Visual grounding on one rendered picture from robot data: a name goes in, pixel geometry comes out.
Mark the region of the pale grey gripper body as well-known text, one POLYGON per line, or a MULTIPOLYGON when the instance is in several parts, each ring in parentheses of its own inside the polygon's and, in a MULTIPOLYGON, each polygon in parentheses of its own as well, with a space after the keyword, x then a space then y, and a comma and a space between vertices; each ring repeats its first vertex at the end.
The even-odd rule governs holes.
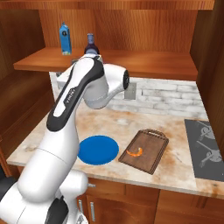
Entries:
POLYGON ((72 68, 74 67, 76 62, 77 62, 77 59, 73 59, 72 62, 71 62, 70 67, 57 77, 57 83, 58 83, 59 86, 64 86, 67 83, 67 80, 68 80, 68 78, 70 76, 72 68))

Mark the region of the brown wooden cutting board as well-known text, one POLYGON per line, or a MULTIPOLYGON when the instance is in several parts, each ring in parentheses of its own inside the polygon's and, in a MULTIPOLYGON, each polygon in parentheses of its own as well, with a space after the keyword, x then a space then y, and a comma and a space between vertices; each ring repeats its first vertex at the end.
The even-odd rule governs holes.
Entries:
POLYGON ((140 171, 153 174, 168 143, 169 139, 162 132, 153 129, 141 129, 118 158, 118 161, 140 171), (139 147, 143 149, 143 154, 140 157, 131 157, 126 153, 126 150, 137 152, 139 147))

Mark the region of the grey wall outlet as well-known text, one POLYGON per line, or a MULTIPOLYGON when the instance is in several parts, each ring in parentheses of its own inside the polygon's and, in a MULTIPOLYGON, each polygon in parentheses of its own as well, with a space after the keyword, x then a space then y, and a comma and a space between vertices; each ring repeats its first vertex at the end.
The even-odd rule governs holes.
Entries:
POLYGON ((137 84, 130 83, 128 88, 124 91, 125 100, 135 100, 137 95, 137 84))

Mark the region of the wooden drawer front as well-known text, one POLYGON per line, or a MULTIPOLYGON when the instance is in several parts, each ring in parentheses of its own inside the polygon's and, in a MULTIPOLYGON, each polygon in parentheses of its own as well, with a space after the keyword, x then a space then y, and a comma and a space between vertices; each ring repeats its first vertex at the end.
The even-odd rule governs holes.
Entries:
POLYGON ((125 184, 102 180, 98 178, 89 178, 89 184, 95 184, 96 188, 88 187, 87 193, 88 194, 121 194, 124 195, 125 193, 125 184))

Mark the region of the grey hob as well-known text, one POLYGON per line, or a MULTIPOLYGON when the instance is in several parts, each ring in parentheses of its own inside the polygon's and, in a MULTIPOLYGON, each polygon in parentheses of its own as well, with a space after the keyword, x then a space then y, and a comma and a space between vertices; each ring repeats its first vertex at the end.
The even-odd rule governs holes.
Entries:
POLYGON ((224 182, 224 161, 207 121, 185 119, 194 176, 224 182))

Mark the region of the wooden open cabinet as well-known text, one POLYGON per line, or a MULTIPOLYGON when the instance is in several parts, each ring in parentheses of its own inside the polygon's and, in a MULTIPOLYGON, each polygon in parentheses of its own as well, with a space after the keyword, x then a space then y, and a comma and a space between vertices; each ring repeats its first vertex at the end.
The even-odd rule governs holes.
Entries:
POLYGON ((197 79, 206 109, 221 109, 211 93, 224 51, 224 0, 211 10, 0 9, 0 136, 27 134, 53 104, 49 72, 60 56, 60 22, 82 49, 92 32, 106 58, 135 77, 197 79))

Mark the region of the wooden cupboard door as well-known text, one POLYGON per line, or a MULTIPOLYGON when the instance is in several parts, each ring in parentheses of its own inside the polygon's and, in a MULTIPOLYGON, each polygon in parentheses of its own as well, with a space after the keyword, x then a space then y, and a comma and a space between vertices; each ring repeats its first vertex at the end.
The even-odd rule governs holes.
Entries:
POLYGON ((224 199, 161 190, 154 224, 224 224, 224 199))
POLYGON ((90 224, 154 224, 156 209, 124 201, 87 196, 90 224), (94 202, 95 222, 90 202, 94 202))
POLYGON ((86 216, 87 220, 89 220, 87 195, 84 193, 77 197, 77 206, 79 207, 78 200, 82 200, 83 214, 86 216))

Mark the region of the blue carton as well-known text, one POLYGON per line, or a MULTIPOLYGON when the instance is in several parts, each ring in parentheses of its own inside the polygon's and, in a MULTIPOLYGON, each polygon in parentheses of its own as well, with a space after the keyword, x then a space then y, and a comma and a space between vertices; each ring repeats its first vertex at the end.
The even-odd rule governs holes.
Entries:
POLYGON ((65 23, 62 23, 59 28, 59 40, 61 51, 63 55, 70 55, 72 53, 70 30, 65 23))

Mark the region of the dark purple condiment bottle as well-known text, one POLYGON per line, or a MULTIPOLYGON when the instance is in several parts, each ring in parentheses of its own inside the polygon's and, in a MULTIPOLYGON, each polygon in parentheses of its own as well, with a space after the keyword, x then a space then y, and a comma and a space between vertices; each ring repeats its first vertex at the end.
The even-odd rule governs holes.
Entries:
POLYGON ((99 54, 99 49, 95 45, 95 37, 93 33, 89 33, 87 35, 87 46, 85 47, 85 54, 92 53, 92 54, 99 54))

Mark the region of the blue round plate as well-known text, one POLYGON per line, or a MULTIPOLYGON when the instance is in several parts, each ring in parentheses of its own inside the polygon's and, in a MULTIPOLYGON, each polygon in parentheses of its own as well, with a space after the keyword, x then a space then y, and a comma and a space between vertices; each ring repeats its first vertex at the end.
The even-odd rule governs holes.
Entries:
POLYGON ((78 158, 88 165, 105 165, 119 152, 117 142, 109 136, 90 136, 80 142, 78 158))

